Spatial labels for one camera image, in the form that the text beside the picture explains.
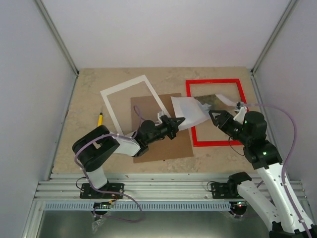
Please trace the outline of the white passe-partout mat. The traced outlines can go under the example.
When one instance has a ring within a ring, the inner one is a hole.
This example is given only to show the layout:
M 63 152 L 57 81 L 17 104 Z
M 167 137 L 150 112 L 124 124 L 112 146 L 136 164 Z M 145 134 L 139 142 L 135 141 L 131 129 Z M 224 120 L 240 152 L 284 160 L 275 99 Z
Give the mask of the white passe-partout mat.
M 108 96 L 111 94 L 114 94 L 116 92 L 122 91 L 124 89 L 127 89 L 129 87 L 132 87 L 136 84 L 142 83 L 144 82 L 148 88 L 148 90 L 150 91 L 150 93 L 152 94 L 152 96 L 154 97 L 156 103 L 158 104 L 159 108 L 161 109 L 161 111 L 164 112 L 165 115 L 167 115 L 168 117 L 171 117 L 170 113 L 168 112 L 168 110 L 166 109 L 165 105 L 163 104 L 162 100 L 159 98 L 158 94 L 156 93 L 155 89 L 153 88 L 153 86 L 151 85 L 151 83 L 149 82 L 149 80 L 147 79 L 147 77 L 145 75 L 130 79 L 128 81 L 122 82 L 120 84 L 117 84 L 115 86 L 112 86 L 110 88 L 107 88 L 103 91 L 101 91 L 101 96 L 104 100 L 105 106 L 108 110 L 108 114 L 110 116 L 110 118 L 112 119 L 112 122 L 114 124 L 114 127 L 116 129 L 117 134 L 122 135 L 123 136 L 123 131 L 119 125 L 119 122 L 115 116 L 115 113 L 111 107 L 111 104 L 108 100 Z

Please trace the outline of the landscape photo with white mat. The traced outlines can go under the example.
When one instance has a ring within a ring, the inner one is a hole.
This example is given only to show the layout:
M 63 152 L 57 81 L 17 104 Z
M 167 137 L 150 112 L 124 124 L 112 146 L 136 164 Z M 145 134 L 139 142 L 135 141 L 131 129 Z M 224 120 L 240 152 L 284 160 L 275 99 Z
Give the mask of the landscape photo with white mat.
M 174 113 L 177 118 L 185 118 L 178 126 L 186 130 L 210 119 L 209 110 L 233 110 L 237 102 L 222 94 L 210 94 L 196 97 L 171 97 Z

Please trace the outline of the red wooden picture frame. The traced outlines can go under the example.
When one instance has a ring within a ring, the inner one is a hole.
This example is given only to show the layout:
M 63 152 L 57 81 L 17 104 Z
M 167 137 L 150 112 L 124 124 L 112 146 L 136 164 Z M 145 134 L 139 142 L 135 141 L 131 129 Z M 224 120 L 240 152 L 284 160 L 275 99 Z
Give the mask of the red wooden picture frame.
M 239 96 L 242 102 L 246 103 L 245 94 L 239 79 L 195 79 L 186 80 L 186 93 L 188 97 L 192 96 L 191 85 L 196 84 L 236 84 Z M 210 147 L 210 146 L 229 146 L 228 140 L 215 140 L 215 141 L 199 141 L 197 138 L 196 127 L 191 127 L 192 140 L 194 147 Z

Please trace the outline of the brown frame backing board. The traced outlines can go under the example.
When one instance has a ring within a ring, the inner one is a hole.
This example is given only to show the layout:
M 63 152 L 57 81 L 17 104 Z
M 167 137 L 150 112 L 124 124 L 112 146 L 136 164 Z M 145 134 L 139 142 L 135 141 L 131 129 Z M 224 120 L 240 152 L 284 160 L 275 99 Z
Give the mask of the brown frame backing board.
M 144 119 L 157 121 L 158 112 L 161 108 L 152 96 L 131 98 L 131 107 L 137 106 Z M 177 133 L 176 138 L 171 140 L 166 137 L 164 140 L 149 145 L 149 150 L 142 156 L 134 158 L 134 164 L 145 162 L 165 161 L 193 157 L 193 148 L 189 130 L 182 130 Z

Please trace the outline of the yellow handled screwdriver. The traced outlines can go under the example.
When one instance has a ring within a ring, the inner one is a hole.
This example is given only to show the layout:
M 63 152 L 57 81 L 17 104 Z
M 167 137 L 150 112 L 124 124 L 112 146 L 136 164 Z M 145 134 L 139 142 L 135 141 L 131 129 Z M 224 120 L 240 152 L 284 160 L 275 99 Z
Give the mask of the yellow handled screwdriver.
M 98 117 L 98 124 L 97 127 L 101 126 L 103 124 L 103 119 L 104 119 L 104 115 L 102 112 L 100 112 L 99 117 Z

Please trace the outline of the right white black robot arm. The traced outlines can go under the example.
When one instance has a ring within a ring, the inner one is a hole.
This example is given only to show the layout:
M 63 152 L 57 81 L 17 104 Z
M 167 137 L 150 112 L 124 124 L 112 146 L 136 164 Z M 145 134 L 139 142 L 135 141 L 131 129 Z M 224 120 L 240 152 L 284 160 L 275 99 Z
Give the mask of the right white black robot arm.
M 315 238 L 317 226 L 300 204 L 283 168 L 278 149 L 266 139 L 263 114 L 241 108 L 241 118 L 225 110 L 209 110 L 213 124 L 244 147 L 244 156 L 271 195 L 268 200 L 246 172 L 228 178 L 227 192 L 242 197 L 267 226 L 271 238 Z

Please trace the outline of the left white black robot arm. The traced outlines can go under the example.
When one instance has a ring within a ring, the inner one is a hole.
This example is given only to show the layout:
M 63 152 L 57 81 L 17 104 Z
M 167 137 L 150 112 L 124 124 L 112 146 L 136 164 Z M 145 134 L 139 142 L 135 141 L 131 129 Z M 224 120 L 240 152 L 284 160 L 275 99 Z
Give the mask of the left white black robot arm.
M 158 120 L 159 123 L 141 120 L 138 129 L 126 136 L 114 134 L 106 126 L 100 125 L 72 145 L 74 161 L 88 179 L 91 192 L 97 198 L 108 194 L 108 179 L 102 165 L 112 154 L 140 157 L 149 150 L 149 144 L 165 137 L 173 140 L 185 118 L 162 115 Z

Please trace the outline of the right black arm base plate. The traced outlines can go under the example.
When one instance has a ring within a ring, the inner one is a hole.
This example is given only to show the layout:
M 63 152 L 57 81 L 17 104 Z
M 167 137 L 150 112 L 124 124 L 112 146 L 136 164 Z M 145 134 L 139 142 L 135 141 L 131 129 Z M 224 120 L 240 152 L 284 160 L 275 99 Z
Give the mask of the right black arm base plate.
M 227 182 L 221 183 L 216 181 L 209 181 L 207 183 L 207 190 L 212 193 L 214 199 L 235 199 L 241 198 L 237 192 L 235 183 Z

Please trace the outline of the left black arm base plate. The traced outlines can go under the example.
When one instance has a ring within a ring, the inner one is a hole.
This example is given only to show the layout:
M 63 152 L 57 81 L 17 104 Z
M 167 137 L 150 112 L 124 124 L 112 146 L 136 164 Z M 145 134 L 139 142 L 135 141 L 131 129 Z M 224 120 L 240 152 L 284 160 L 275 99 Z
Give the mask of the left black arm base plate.
M 99 188 L 101 191 L 108 191 L 108 193 L 102 193 L 94 190 L 89 183 L 83 183 L 78 185 L 78 181 L 81 179 L 85 179 L 85 177 L 79 178 L 75 182 L 75 186 L 80 190 L 80 198 L 81 199 L 122 199 L 121 195 L 124 192 L 124 184 L 123 183 L 110 183 L 107 182 L 106 185 Z

